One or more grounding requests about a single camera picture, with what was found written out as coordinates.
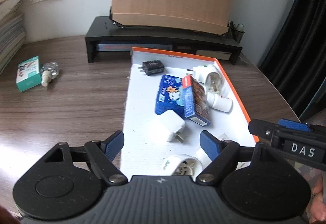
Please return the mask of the person's right hand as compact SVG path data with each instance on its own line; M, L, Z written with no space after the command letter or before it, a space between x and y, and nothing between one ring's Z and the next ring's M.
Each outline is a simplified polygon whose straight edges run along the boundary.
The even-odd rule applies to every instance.
M313 188L314 198L310 207L311 217L309 223L325 223L326 205L323 202L323 180L319 178Z

